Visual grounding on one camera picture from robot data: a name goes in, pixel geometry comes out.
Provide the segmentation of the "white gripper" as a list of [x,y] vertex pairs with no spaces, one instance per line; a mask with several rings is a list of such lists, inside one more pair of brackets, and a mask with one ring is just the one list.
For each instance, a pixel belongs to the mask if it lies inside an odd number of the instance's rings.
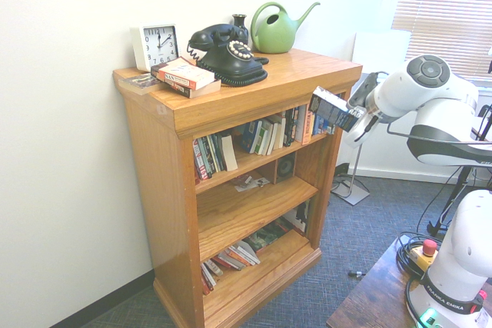
[[352,104],[350,101],[347,102],[347,109],[357,120],[349,132],[344,134],[343,142],[350,147],[357,147],[364,143],[370,136],[371,130],[377,125],[377,121],[380,118],[380,110],[372,108],[367,111],[365,108]]

